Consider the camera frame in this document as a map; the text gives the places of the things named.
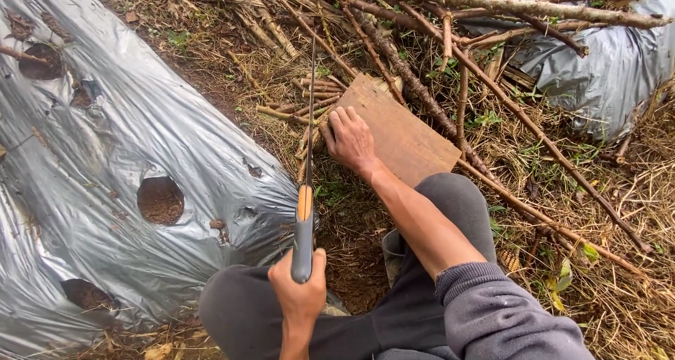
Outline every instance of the saw handle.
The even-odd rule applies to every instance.
[[[304,284],[312,275],[312,253],[314,252],[314,202],[312,188],[300,186],[296,208],[296,232],[293,239],[291,278]]]

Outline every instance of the plastic sheet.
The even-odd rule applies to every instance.
[[[297,189],[277,160],[111,11],[97,0],[0,5],[35,25],[22,42],[7,37],[1,16],[2,45],[51,41],[65,71],[31,80],[0,55],[2,352],[57,358],[104,327],[143,331],[194,313],[217,269],[267,264],[289,245]],[[44,11],[71,43],[47,28]],[[71,105],[77,82],[91,105]],[[141,182],[163,175],[184,196],[172,225],[149,222],[137,205]],[[229,238],[210,228],[214,218]],[[105,292],[112,310],[69,301],[79,279]]]
[[[640,0],[630,7],[637,13],[675,16],[672,0]],[[506,26],[494,19],[460,23],[478,34]],[[675,24],[650,30],[594,28],[574,39],[588,46],[589,55],[580,58],[560,41],[540,37],[526,45],[512,65],[536,79],[536,87],[545,91],[552,106],[574,115],[577,133],[616,141],[630,130],[654,91],[670,79]]]

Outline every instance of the person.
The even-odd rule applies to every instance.
[[[271,267],[233,265],[207,282],[199,317],[231,360],[587,360],[577,324],[553,317],[496,264],[487,204],[468,178],[427,177],[415,188],[376,157],[351,107],[321,126],[330,155],[381,199],[404,256],[390,291],[364,315],[321,314],[326,254],[313,254],[306,284],[291,254]]]

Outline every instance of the sleeve cuff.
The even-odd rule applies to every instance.
[[[512,282],[497,264],[463,263],[443,270],[436,277],[436,298],[444,307],[463,292],[485,282]]]

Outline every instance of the hand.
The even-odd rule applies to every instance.
[[[294,336],[306,336],[309,343],[314,322],[326,303],[326,251],[322,248],[314,251],[312,275],[304,284],[291,278],[292,258],[293,249],[269,268],[267,277],[282,305],[284,330],[288,328]]]
[[[380,161],[375,155],[375,143],[370,128],[354,107],[338,107],[328,116],[333,132],[325,124],[319,129],[326,140],[328,153],[337,162],[347,166],[361,178],[376,168]]]

